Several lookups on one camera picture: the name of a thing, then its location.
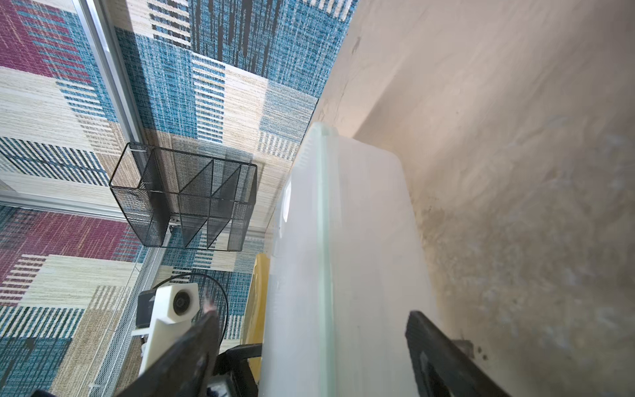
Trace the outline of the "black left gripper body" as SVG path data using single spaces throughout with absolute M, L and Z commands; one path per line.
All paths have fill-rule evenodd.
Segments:
M 208 381 L 207 396 L 258 397 L 259 389 L 249 360 L 261 354 L 261 343 L 240 345 L 221 353 Z

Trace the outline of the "translucent white lunch box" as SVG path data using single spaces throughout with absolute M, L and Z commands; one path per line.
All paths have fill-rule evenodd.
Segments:
M 408 316 L 439 314 L 398 157 L 312 125 L 274 222 L 260 395 L 417 395 Z

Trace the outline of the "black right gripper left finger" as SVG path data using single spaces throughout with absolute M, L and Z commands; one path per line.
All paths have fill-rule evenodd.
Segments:
M 220 349 L 219 314 L 210 309 L 121 396 L 206 396 Z

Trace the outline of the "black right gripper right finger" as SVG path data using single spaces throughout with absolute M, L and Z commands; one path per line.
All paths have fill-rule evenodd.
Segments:
M 405 330 L 421 396 L 506 396 L 427 316 L 413 310 Z

